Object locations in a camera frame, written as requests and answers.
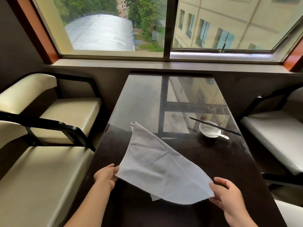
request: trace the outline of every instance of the chair seat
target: chair seat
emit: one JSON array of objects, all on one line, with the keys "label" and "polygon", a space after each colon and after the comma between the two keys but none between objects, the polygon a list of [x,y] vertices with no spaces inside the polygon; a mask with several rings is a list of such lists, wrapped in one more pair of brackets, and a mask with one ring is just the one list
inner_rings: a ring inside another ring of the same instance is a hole
[{"label": "chair seat", "polygon": [[0,226],[62,226],[93,152],[29,147],[0,181]]},{"label": "chair seat", "polygon": [[303,207],[275,200],[287,227],[301,227],[303,223]]},{"label": "chair seat", "polygon": [[[57,99],[40,118],[79,127],[88,136],[100,107],[99,98]],[[61,131],[40,128],[31,130],[43,142],[72,144]]]},{"label": "chair seat", "polygon": [[290,172],[303,172],[303,124],[284,111],[270,111],[244,117],[241,123]]}]

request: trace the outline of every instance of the napkin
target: napkin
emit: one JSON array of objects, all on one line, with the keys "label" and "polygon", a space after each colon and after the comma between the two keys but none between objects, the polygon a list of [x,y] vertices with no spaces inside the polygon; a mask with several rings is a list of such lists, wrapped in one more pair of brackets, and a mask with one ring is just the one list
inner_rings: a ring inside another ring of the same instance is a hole
[{"label": "napkin", "polygon": [[210,177],[137,122],[116,176],[151,194],[177,204],[214,197]]}]

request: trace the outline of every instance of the person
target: person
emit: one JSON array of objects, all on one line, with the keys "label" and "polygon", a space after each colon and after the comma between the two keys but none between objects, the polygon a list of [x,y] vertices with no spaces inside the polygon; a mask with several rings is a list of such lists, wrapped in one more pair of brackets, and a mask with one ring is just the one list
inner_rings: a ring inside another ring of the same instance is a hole
[{"label": "person", "polygon": [[[101,226],[109,194],[117,180],[115,174],[118,170],[119,166],[110,164],[94,174],[94,185],[64,227]],[[214,197],[209,200],[224,211],[225,219],[230,227],[258,227],[249,216],[241,191],[236,185],[219,177],[215,177],[214,180],[227,188],[210,183],[209,187],[214,191]]]}]

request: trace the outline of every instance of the gray wall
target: gray wall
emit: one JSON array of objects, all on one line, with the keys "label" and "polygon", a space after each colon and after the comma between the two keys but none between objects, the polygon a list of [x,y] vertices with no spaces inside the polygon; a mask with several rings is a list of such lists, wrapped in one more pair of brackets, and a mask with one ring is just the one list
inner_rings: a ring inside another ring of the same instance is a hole
[{"label": "gray wall", "polygon": [[[42,66],[42,60],[36,49],[5,0],[0,0],[0,28],[1,90],[28,72],[45,70],[46,68]],[[112,110],[131,70],[120,68],[64,68],[56,69],[56,71],[93,77],[97,81],[106,106]],[[234,115],[239,115],[258,95],[303,82],[302,75],[287,76],[285,74],[215,73],[214,78]],[[88,86],[63,84],[67,96],[88,96],[92,94]],[[271,103],[267,102],[265,107],[269,106],[271,106]]]}]

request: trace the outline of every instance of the chopsticks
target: chopsticks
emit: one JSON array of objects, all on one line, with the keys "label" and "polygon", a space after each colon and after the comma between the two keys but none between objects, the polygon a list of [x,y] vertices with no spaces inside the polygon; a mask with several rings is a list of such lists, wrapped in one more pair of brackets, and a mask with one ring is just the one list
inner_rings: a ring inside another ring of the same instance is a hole
[{"label": "chopsticks", "polygon": [[229,130],[229,129],[226,129],[226,128],[223,128],[223,127],[220,127],[220,126],[217,126],[217,125],[213,125],[213,124],[204,122],[204,121],[199,120],[199,119],[194,119],[194,118],[191,118],[191,117],[190,117],[190,119],[193,119],[193,120],[196,120],[196,121],[198,121],[198,122],[205,123],[205,124],[207,124],[207,125],[214,126],[214,127],[219,128],[219,129],[221,129],[221,130],[228,131],[228,132],[230,132],[230,133],[233,133],[233,134],[236,134],[236,135],[240,135],[240,136],[241,136],[241,134],[238,133],[238,132],[235,132],[235,131],[232,131],[232,130]]}]

